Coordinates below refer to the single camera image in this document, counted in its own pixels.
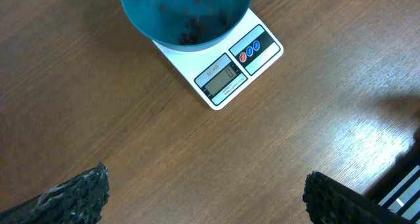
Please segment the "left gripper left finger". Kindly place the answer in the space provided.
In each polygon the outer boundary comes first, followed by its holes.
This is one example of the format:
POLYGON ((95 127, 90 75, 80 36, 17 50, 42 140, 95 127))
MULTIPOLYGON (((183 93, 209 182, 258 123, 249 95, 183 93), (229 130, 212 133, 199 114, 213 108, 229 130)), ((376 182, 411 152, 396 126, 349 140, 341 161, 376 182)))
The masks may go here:
POLYGON ((109 170, 99 163, 13 208, 1 212, 2 223, 98 223, 108 203, 109 170))

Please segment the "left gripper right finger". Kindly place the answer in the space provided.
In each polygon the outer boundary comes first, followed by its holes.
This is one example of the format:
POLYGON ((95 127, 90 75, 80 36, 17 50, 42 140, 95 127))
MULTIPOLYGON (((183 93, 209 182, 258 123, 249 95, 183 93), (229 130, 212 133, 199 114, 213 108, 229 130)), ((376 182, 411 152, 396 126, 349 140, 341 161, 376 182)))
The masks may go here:
POLYGON ((303 202, 315 224, 410 224, 318 171, 306 176, 303 202))

